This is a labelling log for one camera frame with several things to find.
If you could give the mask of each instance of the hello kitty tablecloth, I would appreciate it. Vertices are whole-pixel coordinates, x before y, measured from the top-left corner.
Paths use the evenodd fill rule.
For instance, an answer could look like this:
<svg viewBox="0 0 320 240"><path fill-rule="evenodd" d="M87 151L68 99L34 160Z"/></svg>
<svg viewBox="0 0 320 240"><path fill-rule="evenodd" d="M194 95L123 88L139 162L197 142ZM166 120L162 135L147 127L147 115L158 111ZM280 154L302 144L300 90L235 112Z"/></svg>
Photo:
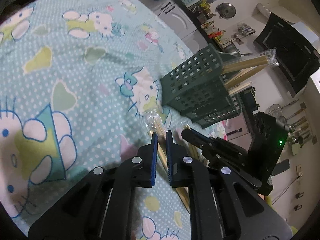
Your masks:
<svg viewBox="0 0 320 240"><path fill-rule="evenodd" d="M161 107L159 78L191 55L137 0L37 0L0 25L0 201L25 234L88 171L150 143L144 111L181 132L188 119ZM221 123L191 126L225 136ZM137 239L191 238L161 163L135 205Z"/></svg>

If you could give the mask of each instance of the black countertop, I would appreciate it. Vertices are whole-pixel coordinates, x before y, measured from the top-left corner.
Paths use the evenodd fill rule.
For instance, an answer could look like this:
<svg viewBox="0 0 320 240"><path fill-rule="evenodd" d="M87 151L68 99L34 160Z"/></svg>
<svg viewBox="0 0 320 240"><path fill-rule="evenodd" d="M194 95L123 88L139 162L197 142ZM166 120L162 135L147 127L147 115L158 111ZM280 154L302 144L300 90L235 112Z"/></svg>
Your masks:
<svg viewBox="0 0 320 240"><path fill-rule="evenodd" d="M199 20L194 16L194 14L188 10L188 8L184 5L184 3L181 0L173 0L177 6L183 10L183 12L190 18L192 23L196 26L198 31L201 33L201 35L205 38L205 40L210 44L212 44L218 51L224 52L223 48L221 45L215 40L215 39L210 39L207 33L204 31L204 29L201 28L201 23Z"/></svg>

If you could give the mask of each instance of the green basket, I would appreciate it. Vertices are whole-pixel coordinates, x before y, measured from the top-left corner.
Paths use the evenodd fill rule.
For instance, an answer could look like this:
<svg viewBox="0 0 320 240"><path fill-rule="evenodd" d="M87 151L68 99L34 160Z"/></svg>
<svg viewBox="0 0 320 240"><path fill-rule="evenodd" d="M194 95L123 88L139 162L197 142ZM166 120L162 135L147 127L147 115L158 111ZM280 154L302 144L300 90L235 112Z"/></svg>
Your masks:
<svg viewBox="0 0 320 240"><path fill-rule="evenodd" d="M237 97L224 87L228 76L221 76L223 60L209 44L161 78L162 104L176 109L202 128L241 113Z"/></svg>

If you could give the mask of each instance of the power cord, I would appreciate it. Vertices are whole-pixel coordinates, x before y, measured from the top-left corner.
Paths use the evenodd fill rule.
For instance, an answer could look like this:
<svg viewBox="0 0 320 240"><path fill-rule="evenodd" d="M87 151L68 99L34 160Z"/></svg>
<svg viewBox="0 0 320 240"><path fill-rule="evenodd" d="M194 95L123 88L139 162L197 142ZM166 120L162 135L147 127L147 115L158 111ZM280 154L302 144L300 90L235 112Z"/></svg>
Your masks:
<svg viewBox="0 0 320 240"><path fill-rule="evenodd" d="M298 181L301 177L302 177L302 172L299 173L299 176L298 176L293 182L291 182L288 187L286 187L285 191L283 191L283 192L272 202L272 204L276 203L276 201L277 201L284 193L287 192L287 190L290 188L290 186L291 186L295 181Z"/></svg>

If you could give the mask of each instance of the black range hood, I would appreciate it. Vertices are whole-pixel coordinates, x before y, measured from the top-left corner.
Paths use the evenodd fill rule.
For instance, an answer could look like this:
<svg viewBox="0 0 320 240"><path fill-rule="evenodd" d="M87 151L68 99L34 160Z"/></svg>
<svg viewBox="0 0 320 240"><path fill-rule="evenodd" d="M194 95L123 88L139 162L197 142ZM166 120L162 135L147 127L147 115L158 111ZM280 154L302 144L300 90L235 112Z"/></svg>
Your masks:
<svg viewBox="0 0 320 240"><path fill-rule="evenodd" d="M253 43L263 50L276 48L279 68L295 93L307 84L309 76L320 67L320 54L313 45L289 23L273 13Z"/></svg>

